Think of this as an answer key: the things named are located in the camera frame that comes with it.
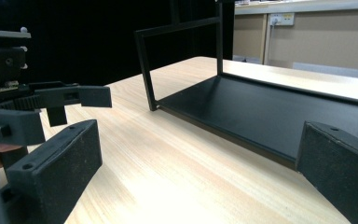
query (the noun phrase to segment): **electrical outlet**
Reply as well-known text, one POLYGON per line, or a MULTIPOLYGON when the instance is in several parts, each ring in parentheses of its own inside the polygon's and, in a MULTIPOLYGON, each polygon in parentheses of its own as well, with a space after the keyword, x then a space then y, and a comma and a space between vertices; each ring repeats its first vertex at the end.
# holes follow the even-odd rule
POLYGON ((272 13, 269 14, 270 25, 294 25, 295 13, 272 13))

